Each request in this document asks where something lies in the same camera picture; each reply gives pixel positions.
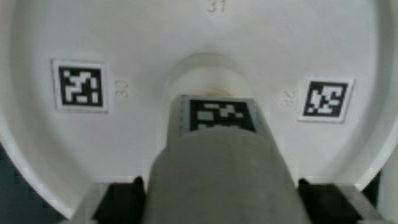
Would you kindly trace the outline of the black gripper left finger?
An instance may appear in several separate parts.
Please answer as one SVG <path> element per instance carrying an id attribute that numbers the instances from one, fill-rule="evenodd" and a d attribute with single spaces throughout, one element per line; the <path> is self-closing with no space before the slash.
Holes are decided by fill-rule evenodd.
<path id="1" fill-rule="evenodd" d="M 142 224 L 144 180 L 91 185 L 69 224 Z"/>

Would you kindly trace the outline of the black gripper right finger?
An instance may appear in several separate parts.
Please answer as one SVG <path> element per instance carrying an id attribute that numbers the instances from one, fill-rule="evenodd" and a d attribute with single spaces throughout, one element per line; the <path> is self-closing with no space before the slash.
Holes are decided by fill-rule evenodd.
<path id="1" fill-rule="evenodd" d="M 386 224 L 386 218 L 355 186 L 298 180 L 298 195 L 313 224 Z"/>

